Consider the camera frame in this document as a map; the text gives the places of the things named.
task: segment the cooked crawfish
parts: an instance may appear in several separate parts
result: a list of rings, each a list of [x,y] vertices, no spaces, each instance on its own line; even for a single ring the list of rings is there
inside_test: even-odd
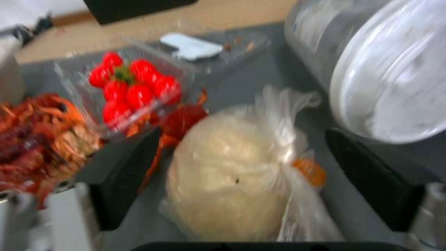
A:
[[[0,190],[32,192],[41,206],[101,147],[77,108],[57,94],[0,108]]]
[[[150,177],[156,171],[162,157],[163,150],[166,148],[175,148],[184,138],[186,133],[200,120],[204,119],[208,112],[202,107],[207,101],[207,92],[202,89],[202,94],[198,98],[196,105],[182,104],[173,111],[164,121],[160,123],[162,134],[158,143],[158,149],[155,158],[145,174],[145,178],[140,186],[139,193],[149,183]]]

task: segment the red food piece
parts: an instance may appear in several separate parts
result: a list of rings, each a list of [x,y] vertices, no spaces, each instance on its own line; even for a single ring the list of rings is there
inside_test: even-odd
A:
[[[163,75],[157,71],[144,71],[136,75],[138,82],[148,84],[152,89],[155,83],[162,77]]]
[[[90,84],[94,87],[103,88],[105,83],[110,80],[110,69],[102,64],[96,66],[90,72]]]
[[[102,116],[104,122],[112,126],[112,123],[118,122],[118,119],[126,119],[130,114],[132,110],[125,102],[109,101],[104,106]]]
[[[104,86],[104,97],[107,101],[122,101],[127,98],[128,85],[124,81],[111,80]]]
[[[145,84],[134,84],[128,88],[127,103],[136,111],[153,101],[152,90]]]
[[[181,99],[182,90],[180,83],[171,76],[160,78],[153,86],[155,97],[165,103],[174,105]]]
[[[145,59],[137,59],[137,60],[133,61],[130,64],[129,69],[130,69],[131,73],[135,74],[136,77],[138,77],[138,75],[140,73],[157,70],[152,63],[150,63],[149,61],[147,61]]]
[[[107,52],[104,55],[102,62],[103,62],[103,65],[111,67],[111,68],[119,67],[124,63],[122,58],[114,51]]]

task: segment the white plastic container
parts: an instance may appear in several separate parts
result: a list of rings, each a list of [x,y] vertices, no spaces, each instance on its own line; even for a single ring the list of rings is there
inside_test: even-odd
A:
[[[0,37],[0,103],[17,105],[25,96],[25,84],[14,57],[20,46],[13,36]]]
[[[337,122],[388,143],[446,129],[446,1],[300,0],[285,36]]]

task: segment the white wall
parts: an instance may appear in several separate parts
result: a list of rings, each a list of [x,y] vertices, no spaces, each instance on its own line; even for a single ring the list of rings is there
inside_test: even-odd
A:
[[[0,30],[16,24],[34,25],[49,11],[53,16],[88,10],[83,0],[0,0]]]

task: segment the black object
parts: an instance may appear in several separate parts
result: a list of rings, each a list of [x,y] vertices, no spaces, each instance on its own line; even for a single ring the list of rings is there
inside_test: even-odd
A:
[[[425,185],[439,179],[391,145],[363,145],[342,131],[326,132],[327,144],[348,179],[393,231],[406,232]]]
[[[198,0],[84,0],[96,20],[102,25],[193,4],[197,1]]]
[[[408,251],[385,243],[150,243],[132,251]]]
[[[76,181],[90,185],[101,230],[114,230],[121,224],[155,157],[160,136],[158,128],[110,143],[107,151],[98,152],[77,174]]]

